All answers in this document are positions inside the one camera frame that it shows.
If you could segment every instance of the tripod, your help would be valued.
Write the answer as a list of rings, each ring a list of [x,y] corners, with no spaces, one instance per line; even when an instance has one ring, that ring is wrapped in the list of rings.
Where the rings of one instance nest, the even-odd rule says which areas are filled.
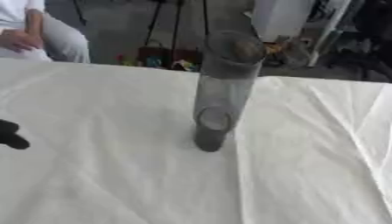
[[[151,40],[151,35],[152,32],[154,31],[155,25],[157,24],[159,12],[162,9],[163,4],[166,3],[166,0],[153,0],[154,2],[157,2],[157,7],[155,8],[154,16],[152,17],[152,21],[149,25],[149,32],[147,35],[147,38],[144,41],[144,45],[147,46],[150,43]],[[177,38],[179,34],[179,22],[181,19],[181,12],[182,8],[184,6],[185,0],[177,0],[176,5],[177,5],[177,13],[176,13],[176,22],[174,25],[174,32],[172,35],[172,41],[171,41],[171,58],[170,61],[174,58],[174,51],[176,50],[176,45],[177,45]],[[203,0],[203,15],[204,15],[204,25],[205,25],[205,34],[209,34],[209,23],[208,23],[208,11],[207,11],[207,0]]]

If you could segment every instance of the glass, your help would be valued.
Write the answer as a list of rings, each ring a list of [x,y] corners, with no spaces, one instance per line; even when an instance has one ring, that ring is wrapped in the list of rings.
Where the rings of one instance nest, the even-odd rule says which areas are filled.
[[[194,142],[203,151],[218,151],[235,128],[264,57],[255,36],[219,31],[207,38],[193,111]]]

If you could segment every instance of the table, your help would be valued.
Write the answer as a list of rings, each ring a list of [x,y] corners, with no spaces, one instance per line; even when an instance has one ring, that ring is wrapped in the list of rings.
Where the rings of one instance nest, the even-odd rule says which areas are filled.
[[[0,223],[392,223],[389,84],[261,78],[217,153],[197,75],[0,59]]]

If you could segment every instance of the black object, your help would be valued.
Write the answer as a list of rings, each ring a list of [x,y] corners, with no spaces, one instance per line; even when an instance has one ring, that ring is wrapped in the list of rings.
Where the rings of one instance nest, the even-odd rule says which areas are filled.
[[[359,32],[355,39],[358,42],[370,40],[370,49],[359,52],[343,49],[330,59],[328,66],[340,64],[358,67],[362,81],[368,81],[371,70],[386,74],[381,68],[381,62],[385,59],[380,57],[380,49],[392,40],[392,2],[366,0],[354,16],[353,23]]]
[[[0,144],[6,144],[16,150],[25,150],[30,143],[17,134],[19,125],[14,122],[0,120]]]
[[[81,10],[81,6],[79,5],[78,1],[79,0],[73,0],[73,6],[75,7],[76,13],[78,13],[80,23],[86,25],[88,21],[84,18],[83,12]]]

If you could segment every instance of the person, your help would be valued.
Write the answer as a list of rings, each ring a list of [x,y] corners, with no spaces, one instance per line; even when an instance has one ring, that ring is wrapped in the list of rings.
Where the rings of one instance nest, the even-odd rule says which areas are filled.
[[[46,13],[45,0],[0,0],[0,57],[51,61],[53,56],[89,63],[88,41]]]

